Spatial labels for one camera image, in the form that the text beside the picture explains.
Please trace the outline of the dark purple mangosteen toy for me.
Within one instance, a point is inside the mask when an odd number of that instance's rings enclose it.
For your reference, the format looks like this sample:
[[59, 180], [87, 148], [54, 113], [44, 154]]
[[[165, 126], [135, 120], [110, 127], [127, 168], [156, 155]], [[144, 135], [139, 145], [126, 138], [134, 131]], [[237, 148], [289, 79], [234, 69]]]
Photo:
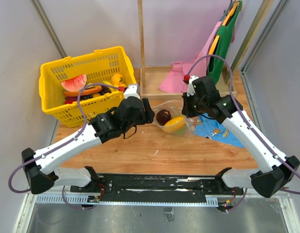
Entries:
[[171, 113], [167, 109], [162, 109], [156, 114], [156, 121], [159, 125], [164, 126], [168, 121], [171, 120]]

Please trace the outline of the clear zip top bag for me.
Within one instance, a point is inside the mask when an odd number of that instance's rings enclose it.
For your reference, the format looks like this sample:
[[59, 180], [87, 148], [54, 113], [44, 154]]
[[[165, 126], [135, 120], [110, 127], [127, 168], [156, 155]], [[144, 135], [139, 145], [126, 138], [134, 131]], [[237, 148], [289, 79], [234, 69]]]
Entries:
[[194, 119], [182, 114], [183, 103], [169, 100], [152, 107], [155, 113], [153, 124], [167, 134], [190, 137], [195, 135]]

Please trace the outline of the yellow mango toy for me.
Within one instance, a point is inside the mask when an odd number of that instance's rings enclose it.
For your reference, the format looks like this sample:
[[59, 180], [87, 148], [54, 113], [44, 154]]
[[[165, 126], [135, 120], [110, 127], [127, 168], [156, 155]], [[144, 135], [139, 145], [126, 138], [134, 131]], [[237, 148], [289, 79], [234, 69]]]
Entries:
[[181, 129], [185, 125], [185, 117], [177, 116], [168, 121], [164, 126], [163, 130], [166, 133], [174, 133], [178, 129]]

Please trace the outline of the green cabbage toy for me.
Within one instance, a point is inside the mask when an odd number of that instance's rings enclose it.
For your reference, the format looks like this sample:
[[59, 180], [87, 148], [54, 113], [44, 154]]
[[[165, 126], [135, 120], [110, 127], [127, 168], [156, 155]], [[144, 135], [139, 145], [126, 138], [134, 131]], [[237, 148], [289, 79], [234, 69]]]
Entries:
[[187, 128], [186, 127], [182, 127], [181, 129], [178, 129], [177, 131], [174, 132], [174, 134], [176, 135], [183, 135], [186, 133]]

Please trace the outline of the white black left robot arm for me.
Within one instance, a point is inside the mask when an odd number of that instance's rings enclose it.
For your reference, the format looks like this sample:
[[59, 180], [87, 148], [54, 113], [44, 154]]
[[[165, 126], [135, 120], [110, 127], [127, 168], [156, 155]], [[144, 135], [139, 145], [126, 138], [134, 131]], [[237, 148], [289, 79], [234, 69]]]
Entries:
[[79, 153], [101, 145], [111, 139], [125, 136], [138, 125], [150, 124], [154, 111], [147, 98], [128, 97], [118, 107], [98, 114], [85, 127], [57, 143], [39, 150], [22, 151], [24, 172], [32, 194], [41, 194], [54, 186], [72, 185], [88, 192], [99, 186], [98, 176], [90, 166], [80, 169], [60, 165]]

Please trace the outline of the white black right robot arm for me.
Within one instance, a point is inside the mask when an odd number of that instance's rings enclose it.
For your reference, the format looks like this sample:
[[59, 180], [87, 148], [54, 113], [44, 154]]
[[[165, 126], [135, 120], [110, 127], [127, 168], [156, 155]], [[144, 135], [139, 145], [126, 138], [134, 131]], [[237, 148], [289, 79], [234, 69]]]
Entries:
[[211, 77], [184, 76], [182, 114], [207, 114], [233, 133], [255, 159], [257, 169], [226, 168], [215, 181], [215, 190], [226, 194], [233, 187], [252, 188], [265, 198], [272, 197], [290, 182], [300, 161], [286, 156], [253, 124], [242, 105], [232, 95], [220, 96]]

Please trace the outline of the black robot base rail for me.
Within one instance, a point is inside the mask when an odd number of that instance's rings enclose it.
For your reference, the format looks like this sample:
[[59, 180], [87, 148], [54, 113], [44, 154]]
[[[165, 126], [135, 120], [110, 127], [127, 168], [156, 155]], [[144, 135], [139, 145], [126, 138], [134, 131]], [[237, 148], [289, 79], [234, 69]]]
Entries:
[[98, 193], [103, 191], [102, 201], [124, 204], [204, 204], [208, 195], [241, 196], [240, 187], [229, 188], [215, 176], [187, 175], [99, 175], [93, 190], [72, 186], [74, 193]]

